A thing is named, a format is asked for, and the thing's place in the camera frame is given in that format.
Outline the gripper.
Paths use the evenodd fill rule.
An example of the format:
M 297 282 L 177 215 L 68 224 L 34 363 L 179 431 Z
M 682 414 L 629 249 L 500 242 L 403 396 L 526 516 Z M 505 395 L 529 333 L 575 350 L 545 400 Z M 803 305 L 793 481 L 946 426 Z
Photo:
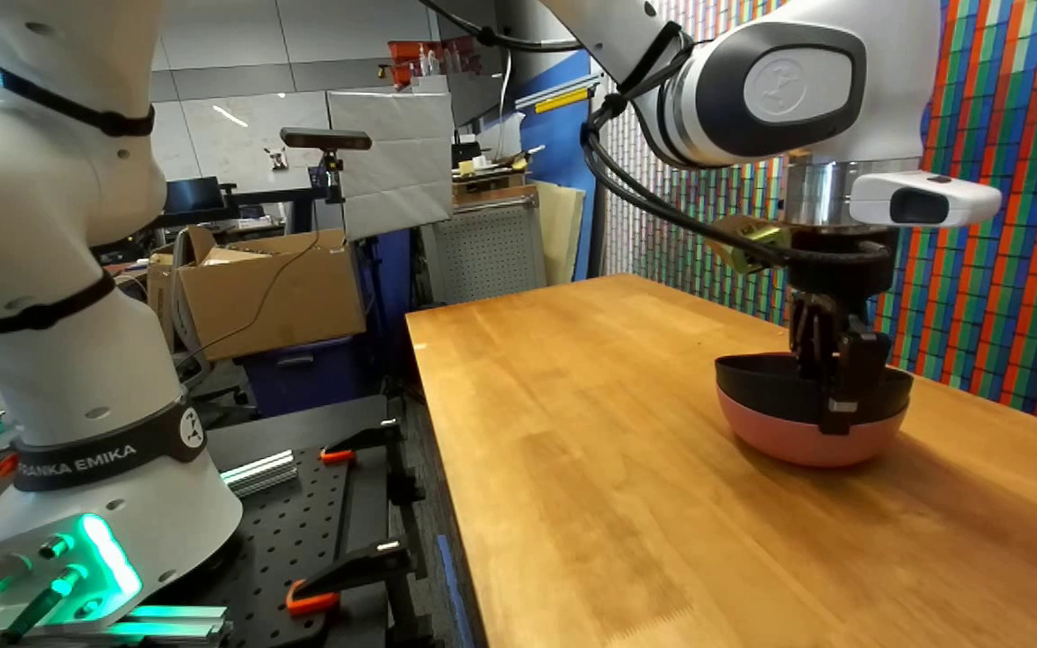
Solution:
M 789 348 L 796 358 L 798 376 L 820 381 L 822 434 L 846 436 L 875 398 L 888 364 L 890 340 L 885 333 L 872 331 L 875 325 L 871 323 L 868 302 L 893 286 L 898 230 L 798 227 L 791 230 L 790 241 L 791 249 L 802 253 L 863 254 L 864 243 L 885 249 L 884 256 L 869 262 L 809 261 L 787 269 L 787 279 L 794 288 Z M 870 329 L 847 329 L 835 335 L 833 300 Z

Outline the black bowl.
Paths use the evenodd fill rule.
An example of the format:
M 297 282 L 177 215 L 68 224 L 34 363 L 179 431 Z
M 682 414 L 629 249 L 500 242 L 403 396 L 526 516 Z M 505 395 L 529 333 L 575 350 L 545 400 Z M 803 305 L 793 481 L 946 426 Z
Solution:
M 822 422 L 826 410 L 824 387 L 798 374 L 793 355 L 728 355 L 717 358 L 714 367 L 717 386 L 745 408 L 785 421 Z M 909 373 L 889 366 L 869 400 L 854 411 L 852 423 L 880 422 L 902 413 L 909 405 L 913 385 Z

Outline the pink bowl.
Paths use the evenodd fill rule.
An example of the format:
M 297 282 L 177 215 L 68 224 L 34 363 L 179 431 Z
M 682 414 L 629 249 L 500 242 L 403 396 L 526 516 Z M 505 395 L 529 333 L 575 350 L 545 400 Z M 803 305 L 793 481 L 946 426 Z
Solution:
M 824 435 L 816 424 L 786 421 L 745 407 L 717 390 L 728 429 L 745 446 L 783 463 L 838 469 L 867 463 L 900 435 L 908 408 L 881 421 L 853 424 L 847 435 Z

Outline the colourful patterned backdrop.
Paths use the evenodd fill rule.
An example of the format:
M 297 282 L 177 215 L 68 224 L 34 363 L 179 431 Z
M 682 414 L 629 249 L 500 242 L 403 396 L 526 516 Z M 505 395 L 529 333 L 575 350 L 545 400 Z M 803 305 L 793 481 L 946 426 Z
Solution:
M 785 0 L 658 0 L 696 40 L 773 11 Z M 933 100 L 924 116 L 929 171 L 992 185 L 1005 208 L 971 229 L 904 230 L 892 290 L 872 317 L 896 340 L 893 360 L 1037 416 L 1037 0 L 940 0 Z M 774 159 L 724 171 L 675 171 L 649 152 L 634 116 L 602 130 L 618 163 L 700 221 L 741 212 L 772 219 L 786 165 Z M 785 323 L 782 272 L 738 274 L 700 238 L 605 198 L 605 274 L 660 284 Z

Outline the beige boards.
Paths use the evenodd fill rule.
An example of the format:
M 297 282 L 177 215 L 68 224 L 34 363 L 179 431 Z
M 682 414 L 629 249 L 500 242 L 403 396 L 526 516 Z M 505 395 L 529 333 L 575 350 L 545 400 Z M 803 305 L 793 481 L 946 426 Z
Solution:
M 535 181 L 542 230 L 546 284 L 568 284 L 579 258 L 579 241 L 587 193 L 571 187 Z

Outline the blue panel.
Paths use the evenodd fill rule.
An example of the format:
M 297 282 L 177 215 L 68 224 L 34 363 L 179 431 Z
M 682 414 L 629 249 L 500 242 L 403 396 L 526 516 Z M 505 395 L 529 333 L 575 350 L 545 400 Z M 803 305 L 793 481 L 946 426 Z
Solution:
M 591 73 L 591 58 L 584 50 L 552 55 L 523 54 L 516 63 L 516 87 L 510 91 L 511 98 L 526 98 L 552 90 Z M 579 140 L 580 128 L 590 112 L 591 103 L 582 100 L 546 113 L 529 112 L 521 123 L 523 147 L 545 147 L 536 154 L 532 164 L 531 175 L 534 179 L 584 192 L 582 222 L 576 245 L 576 282 L 600 276 L 602 266 L 602 192 L 584 163 Z

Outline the grey perforated panel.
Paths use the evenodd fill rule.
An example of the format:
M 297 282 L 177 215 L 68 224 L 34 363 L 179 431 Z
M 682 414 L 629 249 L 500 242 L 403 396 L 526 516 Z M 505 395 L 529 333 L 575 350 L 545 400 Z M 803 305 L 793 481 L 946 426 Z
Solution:
M 458 304 L 546 287 L 538 198 L 477 202 L 420 227 L 429 291 Z

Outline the white foam board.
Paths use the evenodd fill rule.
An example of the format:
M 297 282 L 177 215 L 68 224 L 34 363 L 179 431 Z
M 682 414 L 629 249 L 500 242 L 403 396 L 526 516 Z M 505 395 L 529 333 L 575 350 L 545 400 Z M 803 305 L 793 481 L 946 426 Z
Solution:
M 369 150 L 340 154 L 348 240 L 448 221 L 455 131 L 449 94 L 329 91 L 328 107 L 332 126 L 372 141 Z

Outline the black and orange clamp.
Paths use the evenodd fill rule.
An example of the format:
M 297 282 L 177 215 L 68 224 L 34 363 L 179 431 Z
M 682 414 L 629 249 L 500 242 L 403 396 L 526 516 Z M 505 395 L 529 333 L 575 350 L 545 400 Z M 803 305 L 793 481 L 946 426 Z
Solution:
M 325 466 L 349 463 L 359 451 L 385 448 L 388 458 L 401 459 L 403 433 L 397 418 L 387 419 L 379 426 L 354 432 L 348 436 L 326 445 L 320 450 L 320 462 Z
M 349 551 L 310 577 L 296 580 L 285 594 L 284 610 L 292 618 L 329 614 L 340 605 L 343 591 L 404 580 L 414 567 L 407 542 L 387 538 Z

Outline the blue storage bin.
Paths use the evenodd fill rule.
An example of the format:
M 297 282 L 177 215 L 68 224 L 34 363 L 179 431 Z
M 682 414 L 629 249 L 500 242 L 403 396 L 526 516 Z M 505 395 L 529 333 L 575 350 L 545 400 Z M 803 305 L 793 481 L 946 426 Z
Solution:
M 356 401 L 369 393 L 352 337 L 236 358 L 260 418 Z

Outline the cardboard box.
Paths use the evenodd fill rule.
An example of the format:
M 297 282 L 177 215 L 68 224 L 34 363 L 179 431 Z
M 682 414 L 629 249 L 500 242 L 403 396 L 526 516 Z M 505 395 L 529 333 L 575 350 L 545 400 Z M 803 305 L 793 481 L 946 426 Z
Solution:
M 361 335 L 367 330 L 357 265 L 342 229 L 219 246 L 193 227 L 201 255 L 181 272 L 186 304 L 213 362 Z M 147 303 L 173 353 L 183 353 L 170 310 L 172 250 L 147 267 Z

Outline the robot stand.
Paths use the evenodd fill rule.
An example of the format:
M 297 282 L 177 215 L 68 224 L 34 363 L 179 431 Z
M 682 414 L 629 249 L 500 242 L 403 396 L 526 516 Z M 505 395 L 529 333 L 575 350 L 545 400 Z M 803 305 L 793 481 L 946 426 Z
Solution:
M 0 648 L 437 648 L 412 599 L 414 475 L 385 448 L 325 466 L 320 411 L 205 432 L 166 411 L 155 434 L 184 460 L 151 460 L 129 432 L 68 448 L 18 447 L 0 497 Z M 299 476 L 239 499 L 220 474 L 292 450 Z M 379 541 L 407 542 L 407 579 L 343 591 L 292 618 L 296 580 Z

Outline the aluminium extrusion bar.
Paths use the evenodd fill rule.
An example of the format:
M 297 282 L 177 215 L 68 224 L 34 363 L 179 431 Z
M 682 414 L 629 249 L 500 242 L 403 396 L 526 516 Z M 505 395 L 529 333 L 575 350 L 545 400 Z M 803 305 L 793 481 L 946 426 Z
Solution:
M 222 472 L 220 477 L 240 500 L 276 487 L 299 476 L 299 466 L 292 450 L 275 453 Z

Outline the monitor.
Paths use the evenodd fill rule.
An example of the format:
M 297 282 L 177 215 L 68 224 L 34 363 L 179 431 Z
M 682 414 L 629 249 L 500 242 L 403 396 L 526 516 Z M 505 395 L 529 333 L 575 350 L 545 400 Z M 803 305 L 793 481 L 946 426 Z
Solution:
M 166 189 L 166 200 L 162 208 L 165 216 L 225 209 L 225 193 L 217 176 L 168 181 Z

